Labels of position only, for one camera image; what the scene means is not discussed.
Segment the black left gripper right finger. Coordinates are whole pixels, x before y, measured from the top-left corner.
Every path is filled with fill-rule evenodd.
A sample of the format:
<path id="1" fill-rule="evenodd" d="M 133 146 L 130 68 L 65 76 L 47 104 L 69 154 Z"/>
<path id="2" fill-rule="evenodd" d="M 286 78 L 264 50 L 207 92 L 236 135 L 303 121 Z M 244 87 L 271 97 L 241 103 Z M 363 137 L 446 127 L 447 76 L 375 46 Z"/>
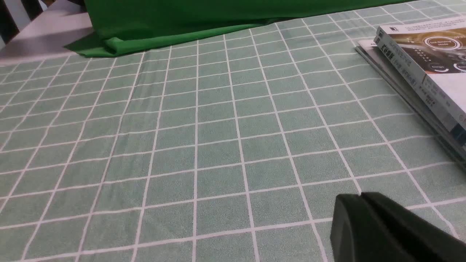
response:
<path id="1" fill-rule="evenodd" d="M 381 217 L 405 251 L 418 262 L 464 262 L 465 243 L 379 192 L 361 197 Z"/>

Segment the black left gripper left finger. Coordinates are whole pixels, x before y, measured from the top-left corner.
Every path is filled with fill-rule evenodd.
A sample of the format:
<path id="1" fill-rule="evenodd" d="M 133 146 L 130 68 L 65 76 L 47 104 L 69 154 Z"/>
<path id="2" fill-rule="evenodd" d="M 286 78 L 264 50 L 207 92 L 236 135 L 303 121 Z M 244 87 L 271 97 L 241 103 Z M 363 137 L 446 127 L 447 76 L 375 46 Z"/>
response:
<path id="1" fill-rule="evenodd" d="M 338 194 L 333 209 L 331 246 L 336 262 L 387 262 L 391 239 L 374 210 L 356 194 Z"/>

